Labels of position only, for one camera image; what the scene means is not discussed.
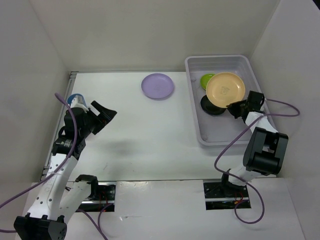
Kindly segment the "orange plate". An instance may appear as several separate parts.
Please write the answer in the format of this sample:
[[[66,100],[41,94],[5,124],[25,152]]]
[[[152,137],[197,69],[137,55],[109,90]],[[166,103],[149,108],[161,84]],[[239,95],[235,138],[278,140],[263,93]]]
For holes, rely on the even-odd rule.
[[[219,108],[242,101],[246,87],[243,80],[231,72],[221,72],[210,78],[205,89],[208,100]]]

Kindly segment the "black plate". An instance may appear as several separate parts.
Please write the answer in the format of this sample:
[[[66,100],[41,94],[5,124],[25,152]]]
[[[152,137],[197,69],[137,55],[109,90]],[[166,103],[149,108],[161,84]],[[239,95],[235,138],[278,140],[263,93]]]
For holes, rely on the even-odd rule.
[[[226,111],[225,108],[221,108],[212,104],[206,95],[201,98],[200,106],[205,113],[211,116],[219,116]]]

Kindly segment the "green plate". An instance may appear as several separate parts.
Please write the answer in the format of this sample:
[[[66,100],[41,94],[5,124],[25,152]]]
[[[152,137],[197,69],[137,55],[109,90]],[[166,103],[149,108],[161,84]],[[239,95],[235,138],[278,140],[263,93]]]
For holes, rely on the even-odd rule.
[[[207,73],[207,74],[204,74],[201,78],[200,78],[200,86],[206,90],[207,88],[207,84],[209,82],[209,80],[215,76],[214,73]]]

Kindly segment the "purple plate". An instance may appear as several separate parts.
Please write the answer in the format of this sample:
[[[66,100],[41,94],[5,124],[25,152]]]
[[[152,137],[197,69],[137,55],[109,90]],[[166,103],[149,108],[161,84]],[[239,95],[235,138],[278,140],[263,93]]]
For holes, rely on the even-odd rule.
[[[145,96],[153,100],[164,100],[175,90],[173,80],[163,73],[147,75],[141,82],[141,90]]]

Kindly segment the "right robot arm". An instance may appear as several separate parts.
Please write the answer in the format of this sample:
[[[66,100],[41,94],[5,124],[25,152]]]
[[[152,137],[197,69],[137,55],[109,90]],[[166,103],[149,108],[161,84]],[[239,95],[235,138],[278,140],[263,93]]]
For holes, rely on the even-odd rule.
[[[271,125],[262,110],[264,102],[263,93],[250,91],[246,100],[227,106],[235,119],[241,118],[249,127],[251,137],[242,164],[222,175],[219,191],[225,197],[257,177],[278,174],[282,168],[289,137]]]

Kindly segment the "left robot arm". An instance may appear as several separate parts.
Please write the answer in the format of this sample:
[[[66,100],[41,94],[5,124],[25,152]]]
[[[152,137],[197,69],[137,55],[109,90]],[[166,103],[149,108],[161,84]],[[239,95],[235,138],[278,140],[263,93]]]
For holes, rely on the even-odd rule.
[[[22,240],[63,240],[67,223],[82,201],[99,196],[98,179],[94,175],[81,174],[68,192],[65,188],[86,146],[86,138],[99,133],[116,114],[96,101],[91,102],[91,107],[74,101],[65,112],[64,125],[52,146],[49,180],[42,183],[26,215],[15,219],[13,226]]]

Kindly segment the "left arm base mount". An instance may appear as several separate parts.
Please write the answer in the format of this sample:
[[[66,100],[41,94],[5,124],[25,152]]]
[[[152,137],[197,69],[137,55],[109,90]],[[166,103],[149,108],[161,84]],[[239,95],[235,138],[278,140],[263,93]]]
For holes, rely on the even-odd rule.
[[[90,185],[90,194],[78,207],[80,210],[96,213],[115,211],[116,183],[99,182],[96,176],[85,174],[78,176],[75,181]]]

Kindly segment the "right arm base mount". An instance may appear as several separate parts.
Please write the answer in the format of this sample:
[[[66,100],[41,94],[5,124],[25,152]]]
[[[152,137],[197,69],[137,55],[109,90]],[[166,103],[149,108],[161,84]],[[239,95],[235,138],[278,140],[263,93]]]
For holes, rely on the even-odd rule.
[[[207,211],[233,210],[237,204],[238,209],[251,208],[249,193],[245,187],[234,191],[223,188],[220,181],[204,181],[203,191]]]

